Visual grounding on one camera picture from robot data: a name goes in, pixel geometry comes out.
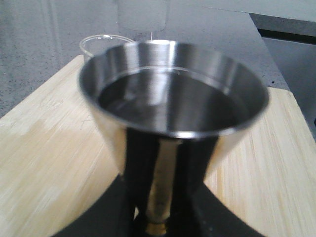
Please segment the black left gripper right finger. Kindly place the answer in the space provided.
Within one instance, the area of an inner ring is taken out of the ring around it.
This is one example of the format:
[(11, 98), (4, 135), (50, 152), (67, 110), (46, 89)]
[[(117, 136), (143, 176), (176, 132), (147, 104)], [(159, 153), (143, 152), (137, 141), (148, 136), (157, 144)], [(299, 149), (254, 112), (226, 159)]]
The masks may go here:
[(170, 214), (172, 237), (259, 237), (204, 184), (218, 137), (188, 139), (178, 146)]

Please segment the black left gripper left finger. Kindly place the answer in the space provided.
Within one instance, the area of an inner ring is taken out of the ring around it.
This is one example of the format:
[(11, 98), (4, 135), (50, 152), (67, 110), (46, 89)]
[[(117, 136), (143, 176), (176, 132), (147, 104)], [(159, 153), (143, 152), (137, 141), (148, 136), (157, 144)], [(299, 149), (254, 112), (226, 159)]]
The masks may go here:
[(159, 143), (152, 134), (127, 130), (125, 169), (101, 197), (57, 237), (127, 237), (135, 207), (146, 209)]

